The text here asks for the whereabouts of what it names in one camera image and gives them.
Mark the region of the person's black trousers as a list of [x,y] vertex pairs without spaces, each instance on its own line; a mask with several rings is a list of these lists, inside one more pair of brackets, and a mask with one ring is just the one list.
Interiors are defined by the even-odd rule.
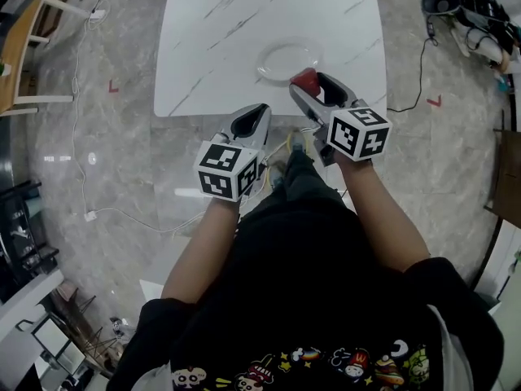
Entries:
[[301,231],[360,231],[340,194],[326,185],[302,151],[291,153],[282,181],[239,223],[240,235]]

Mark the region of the wooden top white frame table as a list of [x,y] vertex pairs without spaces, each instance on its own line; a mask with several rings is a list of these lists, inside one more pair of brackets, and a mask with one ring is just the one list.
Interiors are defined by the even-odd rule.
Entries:
[[7,75],[0,76],[0,116],[34,114],[37,107],[20,108],[29,104],[71,103],[73,95],[20,95],[21,74],[24,58],[30,42],[48,43],[46,37],[33,35],[33,27],[44,6],[53,7],[88,20],[91,11],[75,7],[60,0],[33,0],[10,28],[0,59],[9,66]]

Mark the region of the person's right forearm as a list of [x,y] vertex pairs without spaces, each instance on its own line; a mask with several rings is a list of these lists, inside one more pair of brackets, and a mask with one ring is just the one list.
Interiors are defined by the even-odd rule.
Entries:
[[383,185],[372,163],[356,162],[339,152],[334,158],[379,262],[404,272],[430,258],[423,237]]

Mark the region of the black shelf rack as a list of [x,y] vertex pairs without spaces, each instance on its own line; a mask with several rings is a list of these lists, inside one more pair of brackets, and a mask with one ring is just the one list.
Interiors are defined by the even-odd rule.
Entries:
[[47,242],[41,183],[30,180],[0,191],[0,304],[57,267],[59,250]]

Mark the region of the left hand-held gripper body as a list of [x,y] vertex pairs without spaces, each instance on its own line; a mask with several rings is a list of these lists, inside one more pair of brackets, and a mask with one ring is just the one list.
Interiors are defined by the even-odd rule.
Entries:
[[272,110],[269,106],[256,132],[247,138],[232,138],[231,121],[239,112],[253,109],[253,104],[240,108],[225,119],[210,140],[205,140],[194,163],[199,190],[207,196],[239,202],[262,173]]

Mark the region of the white counter unit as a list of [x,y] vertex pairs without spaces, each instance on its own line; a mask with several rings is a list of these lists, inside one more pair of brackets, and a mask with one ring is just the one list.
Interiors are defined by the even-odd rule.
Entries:
[[71,376],[85,362],[58,317],[42,304],[63,281],[58,269],[40,274],[0,305],[0,389],[14,391],[44,352]]

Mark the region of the person's grey shoe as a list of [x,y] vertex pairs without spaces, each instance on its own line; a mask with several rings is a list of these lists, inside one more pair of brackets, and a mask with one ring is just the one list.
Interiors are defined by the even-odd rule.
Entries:
[[270,187],[275,190],[279,185],[283,184],[286,164],[281,161],[274,162],[267,172],[267,179]]
[[299,130],[293,130],[287,140],[288,150],[291,154],[296,152],[307,153],[307,142],[304,134]]

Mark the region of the person's left forearm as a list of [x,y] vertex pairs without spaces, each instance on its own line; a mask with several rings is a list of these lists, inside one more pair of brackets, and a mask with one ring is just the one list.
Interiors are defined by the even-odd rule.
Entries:
[[214,198],[169,273],[161,298],[195,304],[221,273],[234,242],[239,203]]

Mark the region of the red small object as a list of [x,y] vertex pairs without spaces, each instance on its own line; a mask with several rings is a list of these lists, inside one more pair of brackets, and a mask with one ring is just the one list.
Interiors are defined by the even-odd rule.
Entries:
[[306,68],[295,75],[290,83],[301,88],[307,94],[317,98],[321,94],[319,76],[314,68]]

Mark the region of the brown wooden cabinet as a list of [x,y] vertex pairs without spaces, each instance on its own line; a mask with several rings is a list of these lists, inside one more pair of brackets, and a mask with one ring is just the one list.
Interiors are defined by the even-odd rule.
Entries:
[[484,209],[521,229],[521,132],[504,127],[493,132],[497,154]]

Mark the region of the clear glass plate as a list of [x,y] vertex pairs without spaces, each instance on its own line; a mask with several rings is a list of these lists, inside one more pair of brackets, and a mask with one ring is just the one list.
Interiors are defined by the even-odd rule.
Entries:
[[285,37],[271,42],[258,55],[256,75],[270,85],[287,86],[294,76],[308,68],[317,68],[323,47],[306,37]]

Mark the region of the white marble table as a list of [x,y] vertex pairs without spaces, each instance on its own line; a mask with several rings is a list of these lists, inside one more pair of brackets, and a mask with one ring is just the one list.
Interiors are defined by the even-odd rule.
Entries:
[[271,42],[306,37],[324,49],[316,68],[343,82],[377,113],[387,109],[377,0],[167,0],[155,78],[159,117],[228,114],[266,103],[297,116],[287,86],[256,75]]

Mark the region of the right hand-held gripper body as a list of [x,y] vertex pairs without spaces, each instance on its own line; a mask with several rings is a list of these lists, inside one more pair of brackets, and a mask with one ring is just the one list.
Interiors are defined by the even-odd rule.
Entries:
[[324,166],[335,162],[339,152],[353,161],[372,160],[381,155],[387,145],[392,123],[358,98],[344,83],[332,77],[347,93],[343,107],[311,108],[308,96],[301,88],[289,85],[289,93],[297,107],[318,128],[313,132],[314,146]]

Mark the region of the black cartoon print shirt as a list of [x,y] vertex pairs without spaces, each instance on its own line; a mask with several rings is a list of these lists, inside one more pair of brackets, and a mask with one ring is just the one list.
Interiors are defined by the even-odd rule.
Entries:
[[107,391],[491,391],[504,340],[453,265],[379,265],[357,217],[245,220],[195,305],[147,302]]

